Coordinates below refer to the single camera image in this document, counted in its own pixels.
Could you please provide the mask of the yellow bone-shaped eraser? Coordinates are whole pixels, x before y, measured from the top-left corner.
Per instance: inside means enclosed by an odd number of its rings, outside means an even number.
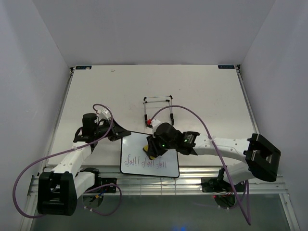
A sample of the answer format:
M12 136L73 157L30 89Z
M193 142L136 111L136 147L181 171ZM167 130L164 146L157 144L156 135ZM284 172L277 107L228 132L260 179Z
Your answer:
M149 146L148 146L148 145L145 145L145 146L143 147L142 150L146 153L146 155L148 156L148 158L149 158L150 160L156 159L155 156L152 156L152 155L150 154L150 152L149 152Z

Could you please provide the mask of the black-framed small whiteboard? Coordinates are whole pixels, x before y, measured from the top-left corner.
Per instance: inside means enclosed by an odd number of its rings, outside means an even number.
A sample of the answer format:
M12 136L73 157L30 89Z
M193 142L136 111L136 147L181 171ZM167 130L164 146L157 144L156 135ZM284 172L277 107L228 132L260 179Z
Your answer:
M143 147L147 144L145 133L132 132L121 140L120 172L123 174L178 178L178 154L168 150L163 156L150 159Z

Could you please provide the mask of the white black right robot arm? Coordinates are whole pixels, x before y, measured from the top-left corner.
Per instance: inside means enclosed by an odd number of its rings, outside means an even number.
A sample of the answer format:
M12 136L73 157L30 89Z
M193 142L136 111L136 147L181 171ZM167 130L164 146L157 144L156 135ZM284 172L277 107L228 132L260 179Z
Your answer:
M281 151L261 134L254 133L246 139L210 138L196 131L181 132L158 120L153 121L152 128L143 148L150 159L175 150L183 155L212 155L237 160L234 165L223 164L219 172L217 184L223 191L254 178L266 182L277 179Z

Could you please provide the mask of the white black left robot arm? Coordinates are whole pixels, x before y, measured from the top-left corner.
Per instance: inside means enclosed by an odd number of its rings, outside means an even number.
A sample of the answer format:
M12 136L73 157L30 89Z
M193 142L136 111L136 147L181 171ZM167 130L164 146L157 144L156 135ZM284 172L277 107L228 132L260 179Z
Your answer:
M98 169L81 166L94 151L98 139L117 141L129 135L131 132L112 122L109 114L102 118L95 113L84 114L82 127L77 129L74 136L73 151L50 172L43 172L39 177L38 213L70 216L77 207L78 198L87 190L97 192L89 203L100 206L103 194L109 191L109 187L103 186Z

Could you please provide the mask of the blue left corner label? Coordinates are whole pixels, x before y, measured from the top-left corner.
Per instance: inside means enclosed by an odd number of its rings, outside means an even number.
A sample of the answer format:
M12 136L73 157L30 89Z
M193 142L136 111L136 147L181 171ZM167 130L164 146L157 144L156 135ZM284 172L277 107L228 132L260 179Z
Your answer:
M92 66L91 65L82 65L82 66L76 66L76 70L91 70Z

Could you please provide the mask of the blue corner label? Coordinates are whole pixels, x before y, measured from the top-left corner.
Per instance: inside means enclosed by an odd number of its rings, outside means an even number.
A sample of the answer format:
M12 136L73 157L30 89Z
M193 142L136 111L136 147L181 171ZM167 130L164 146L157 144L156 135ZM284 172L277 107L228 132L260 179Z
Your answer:
M76 70L91 70L92 66L91 65L82 65L82 66L76 66Z
M219 69L234 69L234 65L218 65Z

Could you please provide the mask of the blue right corner label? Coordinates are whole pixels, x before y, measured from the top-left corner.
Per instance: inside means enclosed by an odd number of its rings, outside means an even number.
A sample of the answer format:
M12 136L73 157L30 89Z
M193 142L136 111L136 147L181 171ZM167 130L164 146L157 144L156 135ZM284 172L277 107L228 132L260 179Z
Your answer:
M234 69L234 65L218 65L219 69Z

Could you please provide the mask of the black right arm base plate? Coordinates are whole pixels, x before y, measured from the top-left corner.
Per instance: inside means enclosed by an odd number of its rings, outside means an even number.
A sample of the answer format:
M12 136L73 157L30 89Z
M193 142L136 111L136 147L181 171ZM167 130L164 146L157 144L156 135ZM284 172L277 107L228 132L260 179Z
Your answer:
M202 177L202 191L206 193L231 193L233 189L231 185L224 180L219 180L218 177Z

